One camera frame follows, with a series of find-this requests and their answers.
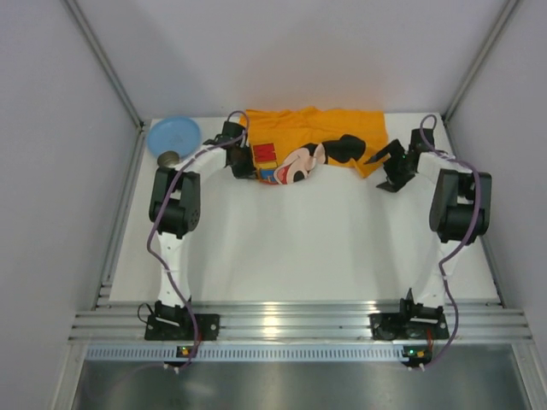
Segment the orange Mickey Mouse placemat cloth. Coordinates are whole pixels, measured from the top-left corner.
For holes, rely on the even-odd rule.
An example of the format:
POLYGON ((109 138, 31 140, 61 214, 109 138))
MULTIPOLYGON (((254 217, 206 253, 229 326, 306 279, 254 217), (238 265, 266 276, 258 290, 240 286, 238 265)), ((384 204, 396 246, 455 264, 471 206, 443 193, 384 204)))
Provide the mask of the orange Mickey Mouse placemat cloth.
POLYGON ((348 167, 366 178, 379 167, 368 160, 388 144, 381 111, 248 109, 239 123, 249 127, 257 179, 268 185, 300 182, 319 165, 348 167))

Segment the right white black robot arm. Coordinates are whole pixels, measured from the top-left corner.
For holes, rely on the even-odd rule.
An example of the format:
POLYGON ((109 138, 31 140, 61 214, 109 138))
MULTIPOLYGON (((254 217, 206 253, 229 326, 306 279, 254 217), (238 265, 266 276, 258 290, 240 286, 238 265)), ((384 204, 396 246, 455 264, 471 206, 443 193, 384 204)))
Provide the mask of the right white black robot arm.
POLYGON ((426 234, 431 238, 411 290, 418 303, 436 308, 448 301, 445 285, 475 240, 490 224, 491 175, 477 173, 435 144, 434 129, 419 126, 407 148, 396 139, 367 160, 382 163, 385 181, 377 187, 397 193, 412 179, 428 183, 426 234))

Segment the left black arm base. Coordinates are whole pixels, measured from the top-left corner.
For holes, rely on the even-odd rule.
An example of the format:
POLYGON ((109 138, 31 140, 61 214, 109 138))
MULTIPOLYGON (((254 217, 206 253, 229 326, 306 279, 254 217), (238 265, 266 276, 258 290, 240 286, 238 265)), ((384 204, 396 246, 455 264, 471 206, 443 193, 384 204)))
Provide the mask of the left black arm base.
POLYGON ((194 326, 186 307, 169 307, 160 301, 149 307, 144 339, 147 341, 215 341, 221 328, 221 317, 215 313, 195 313, 194 326))

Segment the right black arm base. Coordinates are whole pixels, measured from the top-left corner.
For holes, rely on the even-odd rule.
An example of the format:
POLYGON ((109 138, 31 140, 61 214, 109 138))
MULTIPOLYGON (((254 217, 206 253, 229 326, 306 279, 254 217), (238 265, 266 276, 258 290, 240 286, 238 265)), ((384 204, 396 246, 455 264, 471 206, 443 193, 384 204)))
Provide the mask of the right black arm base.
POLYGON ((399 300, 396 313, 369 316, 373 340, 447 340, 450 337, 442 306, 428 307, 415 302, 412 289, 399 300))

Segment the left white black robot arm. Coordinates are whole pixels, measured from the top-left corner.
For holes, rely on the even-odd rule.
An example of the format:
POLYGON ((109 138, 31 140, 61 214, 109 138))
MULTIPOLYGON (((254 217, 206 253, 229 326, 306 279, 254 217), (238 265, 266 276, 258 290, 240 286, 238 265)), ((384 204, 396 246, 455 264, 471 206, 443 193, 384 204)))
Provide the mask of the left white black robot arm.
POLYGON ((162 269, 157 300, 169 308, 183 308, 191 299, 187 254, 191 234, 201 217, 201 188, 227 168, 236 179, 255 179, 256 168, 248 143, 250 121, 228 119, 216 137, 197 153, 172 167, 158 167, 150 199, 153 223, 146 247, 162 269))

